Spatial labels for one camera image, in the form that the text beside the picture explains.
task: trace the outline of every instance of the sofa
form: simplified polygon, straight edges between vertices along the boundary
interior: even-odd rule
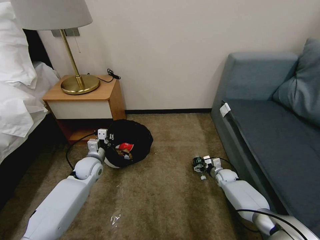
[[[230,54],[211,116],[240,179],[271,210],[296,217],[320,237],[320,128],[272,100],[298,59],[294,53]],[[224,103],[231,110],[222,117]]]

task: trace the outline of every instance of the carpet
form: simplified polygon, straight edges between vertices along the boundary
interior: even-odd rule
[[[195,156],[226,158],[210,114],[128,115],[128,119],[151,131],[150,154],[124,169],[104,165],[62,240],[261,239],[237,222],[215,181],[209,177],[201,181],[191,167]],[[0,239],[20,239],[32,212],[68,176],[67,147],[61,141],[41,150],[0,212]],[[76,145],[69,158],[75,164],[86,153],[85,145]]]

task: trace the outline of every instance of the black trash bag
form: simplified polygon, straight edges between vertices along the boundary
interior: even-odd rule
[[[140,162],[149,154],[153,142],[150,131],[142,124],[126,119],[115,120],[108,128],[108,140],[111,144],[105,147],[107,160],[118,168]],[[116,146],[122,143],[133,144],[130,151],[132,159],[124,159],[116,151]]]

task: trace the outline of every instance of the white wall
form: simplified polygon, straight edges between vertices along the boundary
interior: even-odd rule
[[[319,0],[87,0],[93,23],[69,43],[80,72],[121,79],[126,109],[210,108],[234,51],[300,52],[320,37]],[[40,36],[60,75],[60,38]]]

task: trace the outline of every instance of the sofa cushion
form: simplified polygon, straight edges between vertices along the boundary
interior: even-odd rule
[[[320,41],[307,40],[295,76],[277,89],[273,99],[320,126]]]
[[[320,128],[273,101],[226,102],[282,204],[320,236]]]

